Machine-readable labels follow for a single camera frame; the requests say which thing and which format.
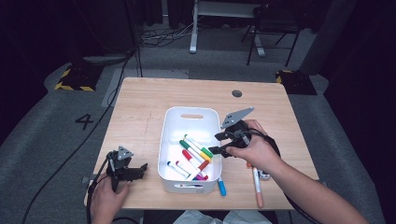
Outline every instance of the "person's left hand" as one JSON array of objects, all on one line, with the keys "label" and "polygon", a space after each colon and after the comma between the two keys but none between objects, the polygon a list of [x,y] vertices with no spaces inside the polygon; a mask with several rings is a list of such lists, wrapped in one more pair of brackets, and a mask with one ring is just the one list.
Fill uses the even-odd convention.
[{"label": "person's left hand", "polygon": [[120,193],[115,193],[111,188],[111,177],[100,175],[92,195],[92,223],[111,223],[114,216],[120,211],[129,193],[130,186],[131,182],[128,181]]}]

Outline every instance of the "white plastic basket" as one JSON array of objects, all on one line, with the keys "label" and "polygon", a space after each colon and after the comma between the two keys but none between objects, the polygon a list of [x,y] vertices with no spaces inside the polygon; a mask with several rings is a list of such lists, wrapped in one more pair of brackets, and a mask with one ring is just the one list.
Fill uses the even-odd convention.
[{"label": "white plastic basket", "polygon": [[175,193],[209,193],[215,187],[221,175],[221,155],[213,155],[206,166],[207,180],[186,181],[185,177],[169,167],[169,161],[180,161],[193,166],[183,156],[184,148],[179,141],[188,134],[203,147],[220,147],[215,134],[220,132],[219,115],[209,108],[176,106],[166,111],[163,122],[163,134],[158,159],[158,173],[164,188]]}]

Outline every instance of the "human hand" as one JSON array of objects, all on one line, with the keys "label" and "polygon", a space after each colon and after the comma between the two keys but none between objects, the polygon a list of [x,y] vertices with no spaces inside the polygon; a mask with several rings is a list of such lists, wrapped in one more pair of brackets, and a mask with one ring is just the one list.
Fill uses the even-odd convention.
[{"label": "human hand", "polygon": [[[256,129],[267,135],[267,132],[257,120],[249,119],[245,120],[245,123],[249,129]],[[256,134],[251,135],[250,144],[247,147],[227,147],[226,151],[237,158],[244,159],[252,166],[264,170],[268,174],[270,174],[270,168],[274,167],[276,162],[281,161],[271,145]]]},{"label": "human hand", "polygon": [[111,177],[105,174],[100,175],[92,195],[92,223],[111,223],[125,202],[130,186],[131,182],[128,181],[120,193],[115,193],[111,188]]}]

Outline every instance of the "person's right hand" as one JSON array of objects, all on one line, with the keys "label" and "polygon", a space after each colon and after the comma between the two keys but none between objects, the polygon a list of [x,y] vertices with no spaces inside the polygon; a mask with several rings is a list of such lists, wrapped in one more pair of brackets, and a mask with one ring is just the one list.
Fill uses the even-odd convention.
[{"label": "person's right hand", "polygon": [[[249,119],[245,120],[245,123],[250,129],[256,129],[267,135],[267,132],[257,120]],[[227,147],[226,151],[237,158],[244,159],[252,166],[264,170],[268,174],[270,174],[270,168],[281,161],[271,145],[256,134],[251,135],[250,144],[247,147]]]}]

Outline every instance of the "blue marker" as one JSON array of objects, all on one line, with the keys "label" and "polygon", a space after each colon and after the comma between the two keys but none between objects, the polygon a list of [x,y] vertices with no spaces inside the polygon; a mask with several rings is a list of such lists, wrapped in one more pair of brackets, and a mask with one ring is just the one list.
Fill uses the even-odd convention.
[{"label": "blue marker", "polygon": [[227,191],[225,190],[224,182],[222,181],[221,176],[219,176],[218,184],[221,196],[227,195]]}]

